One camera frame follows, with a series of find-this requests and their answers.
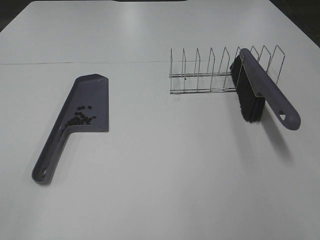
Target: metal dish rack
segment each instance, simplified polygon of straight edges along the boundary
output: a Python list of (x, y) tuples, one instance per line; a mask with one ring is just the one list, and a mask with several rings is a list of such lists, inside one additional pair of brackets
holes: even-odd
[[(238, 46), (234, 59), (240, 53), (240, 47)], [(270, 75), (270, 69), (274, 62), (275, 55), (278, 52), (281, 54), (278, 66), (279, 70), (275, 73), (275, 68), (272, 68), (273, 75), (276, 76), (275, 84), (278, 84), (279, 76), (284, 64), (285, 53), (276, 45), (273, 53), (263, 45), (260, 53), (255, 46), (250, 48), (250, 52), (254, 55), (263, 69)], [(185, 49), (182, 49), (182, 61), (173, 61), (173, 51), (170, 51), (170, 94), (198, 94), (198, 93), (224, 93), (235, 92), (236, 87), (233, 84), (231, 78), (232, 63), (228, 49), (224, 47), (222, 57), (218, 67), (218, 71), (215, 71), (216, 55), (213, 48), (210, 48), (207, 64), (201, 65), (202, 60), (200, 57), (199, 49), (196, 49), (195, 60), (188, 61), (186, 58)]]

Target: dark background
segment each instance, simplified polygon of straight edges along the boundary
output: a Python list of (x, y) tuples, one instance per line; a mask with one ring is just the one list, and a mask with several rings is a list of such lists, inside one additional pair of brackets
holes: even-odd
[[(320, 0), (270, 1), (320, 47)], [(0, 0), (0, 31), (31, 2), (32, 0)]]

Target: gray brush handle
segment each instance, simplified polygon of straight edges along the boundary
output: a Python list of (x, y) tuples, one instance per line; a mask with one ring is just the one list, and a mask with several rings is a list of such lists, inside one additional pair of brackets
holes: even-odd
[(301, 124), (299, 113), (268, 76), (251, 52), (243, 48), (239, 56), (254, 94), (257, 97), (265, 98), (283, 126), (290, 130), (299, 129)]

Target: white table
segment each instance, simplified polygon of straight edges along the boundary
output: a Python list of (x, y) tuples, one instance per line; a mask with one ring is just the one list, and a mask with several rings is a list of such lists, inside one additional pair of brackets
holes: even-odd
[[(235, 93), (169, 95), (170, 48), (241, 44), (285, 50), (298, 131), (268, 106), (246, 123)], [(268, 1), (33, 2), (0, 56), (0, 239), (320, 237), (320, 51)], [(72, 134), (37, 185), (74, 79), (91, 73), (109, 78), (110, 131)]]

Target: brush bristles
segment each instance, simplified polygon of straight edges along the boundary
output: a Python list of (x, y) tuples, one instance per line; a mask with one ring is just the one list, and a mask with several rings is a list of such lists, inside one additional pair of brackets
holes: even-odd
[(245, 69), (242, 66), (240, 56), (238, 56), (231, 65), (231, 77), (234, 86), (236, 87), (236, 93), (239, 97), (241, 113), (244, 120), (250, 123), (259, 122), (265, 107), (266, 99), (264, 97), (255, 96)]

